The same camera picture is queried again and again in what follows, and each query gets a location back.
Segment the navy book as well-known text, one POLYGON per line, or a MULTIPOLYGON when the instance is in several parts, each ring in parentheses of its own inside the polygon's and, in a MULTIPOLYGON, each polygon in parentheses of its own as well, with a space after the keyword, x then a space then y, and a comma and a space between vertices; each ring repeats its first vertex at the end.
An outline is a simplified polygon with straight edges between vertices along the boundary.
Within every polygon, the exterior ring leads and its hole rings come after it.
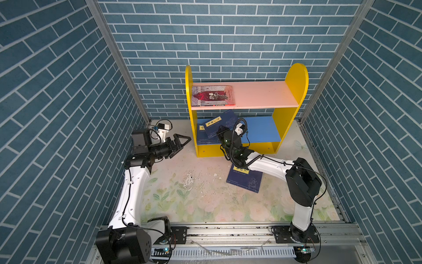
POLYGON ((237 168, 232 165, 226 182, 254 193, 259 193, 262 177, 262 172, 237 168))
POLYGON ((221 113, 219 116, 205 121, 200 125, 200 128, 203 128, 208 138, 213 138, 217 136, 217 132, 220 127, 227 127, 232 129, 236 121, 238 120, 237 115, 233 110, 227 110, 224 113, 221 113))
POLYGON ((197 126, 197 144, 198 145, 220 145, 221 142, 215 134, 211 138, 208 137, 203 125, 197 126))

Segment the pink red cover book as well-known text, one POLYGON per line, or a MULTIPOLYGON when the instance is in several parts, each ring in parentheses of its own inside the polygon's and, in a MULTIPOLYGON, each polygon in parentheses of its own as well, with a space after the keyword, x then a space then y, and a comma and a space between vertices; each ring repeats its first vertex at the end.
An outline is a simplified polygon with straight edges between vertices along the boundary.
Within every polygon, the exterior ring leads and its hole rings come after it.
POLYGON ((233 106, 234 90, 230 85, 194 86, 191 103, 195 107, 233 106))

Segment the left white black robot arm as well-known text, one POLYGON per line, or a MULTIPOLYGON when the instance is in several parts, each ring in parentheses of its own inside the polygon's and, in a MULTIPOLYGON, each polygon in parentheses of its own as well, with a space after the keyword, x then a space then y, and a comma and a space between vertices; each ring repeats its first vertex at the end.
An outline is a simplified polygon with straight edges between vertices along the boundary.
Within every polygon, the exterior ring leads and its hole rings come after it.
POLYGON ((173 138, 152 139, 148 129, 132 132, 132 148, 125 159, 124 182, 114 215, 96 236, 96 247, 105 264, 167 264, 176 247, 168 217, 141 223, 141 200, 155 162, 173 158, 191 138, 174 134, 173 138))

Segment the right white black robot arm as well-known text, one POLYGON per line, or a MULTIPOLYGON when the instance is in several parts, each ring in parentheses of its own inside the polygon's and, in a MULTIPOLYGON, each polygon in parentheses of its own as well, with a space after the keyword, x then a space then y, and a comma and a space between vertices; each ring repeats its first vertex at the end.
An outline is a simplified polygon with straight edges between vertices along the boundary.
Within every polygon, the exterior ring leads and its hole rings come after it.
POLYGON ((235 167, 266 173, 287 183, 290 196, 295 202, 290 236, 297 243, 305 243, 312 232, 313 210, 323 184, 322 180, 303 158, 284 161, 243 146, 241 138, 246 133, 246 126, 243 124, 234 130, 220 126, 217 131, 220 149, 235 167))

